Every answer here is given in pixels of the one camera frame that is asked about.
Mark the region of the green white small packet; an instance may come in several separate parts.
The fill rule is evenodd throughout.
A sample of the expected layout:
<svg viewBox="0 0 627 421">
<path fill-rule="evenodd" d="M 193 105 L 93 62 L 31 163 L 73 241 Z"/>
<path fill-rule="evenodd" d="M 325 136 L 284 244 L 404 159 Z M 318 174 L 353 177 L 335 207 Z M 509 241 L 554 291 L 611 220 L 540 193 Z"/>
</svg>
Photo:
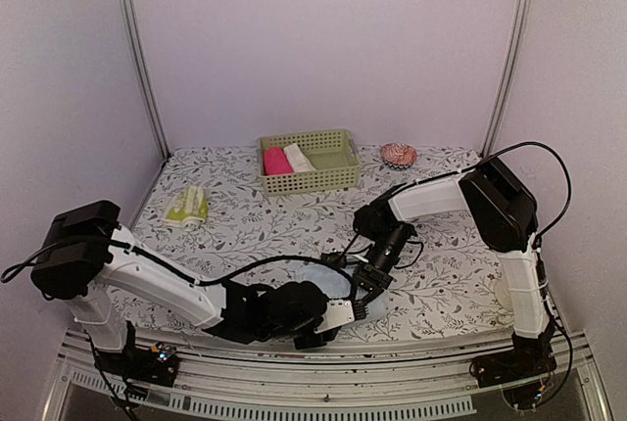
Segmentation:
<svg viewBox="0 0 627 421">
<path fill-rule="evenodd" d="M 167 226 L 197 230 L 206 222 L 208 210 L 204 189 L 200 186 L 189 186 L 170 200 L 163 222 Z"/>
</svg>

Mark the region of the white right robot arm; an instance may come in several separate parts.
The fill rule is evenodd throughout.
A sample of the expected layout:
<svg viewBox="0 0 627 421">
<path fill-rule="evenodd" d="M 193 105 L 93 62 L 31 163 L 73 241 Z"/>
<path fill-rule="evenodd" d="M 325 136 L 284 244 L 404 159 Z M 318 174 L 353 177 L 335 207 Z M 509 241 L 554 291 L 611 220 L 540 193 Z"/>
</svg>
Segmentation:
<svg viewBox="0 0 627 421">
<path fill-rule="evenodd" d="M 413 221 L 450 211 L 468 211 L 483 243 L 496 253 L 514 317 L 512 350 L 473 358 L 471 376 L 486 388 L 553 372 L 555 319 L 538 252 L 537 203 L 499 159 L 393 186 L 355 212 L 353 229 L 372 247 L 354 273 L 354 309 L 388 289 L 390 271 L 415 234 Z"/>
</svg>

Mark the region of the light blue towel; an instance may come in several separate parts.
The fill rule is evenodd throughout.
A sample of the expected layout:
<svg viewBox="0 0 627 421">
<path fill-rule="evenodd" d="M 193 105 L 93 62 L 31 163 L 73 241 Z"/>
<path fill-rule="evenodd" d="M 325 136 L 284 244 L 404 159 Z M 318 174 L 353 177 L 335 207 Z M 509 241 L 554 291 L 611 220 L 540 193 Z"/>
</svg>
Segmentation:
<svg viewBox="0 0 627 421">
<path fill-rule="evenodd" d="M 320 264 L 306 264 L 295 272 L 298 282 L 309 281 L 332 300 L 339 300 L 349 296 L 351 284 L 339 273 Z M 382 296 L 377 297 L 365 307 L 366 317 L 356 320 L 352 326 L 381 320 L 387 316 L 389 308 Z"/>
</svg>

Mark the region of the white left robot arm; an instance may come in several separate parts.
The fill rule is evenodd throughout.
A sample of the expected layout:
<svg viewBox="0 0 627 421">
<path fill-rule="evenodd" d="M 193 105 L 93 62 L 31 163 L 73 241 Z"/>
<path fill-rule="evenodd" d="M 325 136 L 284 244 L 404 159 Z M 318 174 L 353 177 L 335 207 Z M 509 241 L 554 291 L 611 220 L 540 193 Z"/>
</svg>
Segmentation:
<svg viewBox="0 0 627 421">
<path fill-rule="evenodd" d="M 229 278 L 207 281 L 138 241 L 120 224 L 119 213 L 117 205 L 103 200 L 58 214 L 30 273 L 45 296 L 71 309 L 91 339 L 96 367 L 104 372 L 170 387 L 179 365 L 174 348 L 166 344 L 136 345 L 135 328 L 114 309 L 110 287 L 243 345 L 291 336 L 297 349 L 316 348 L 353 318 L 350 302 L 330 299 L 309 281 L 278 288 Z"/>
</svg>

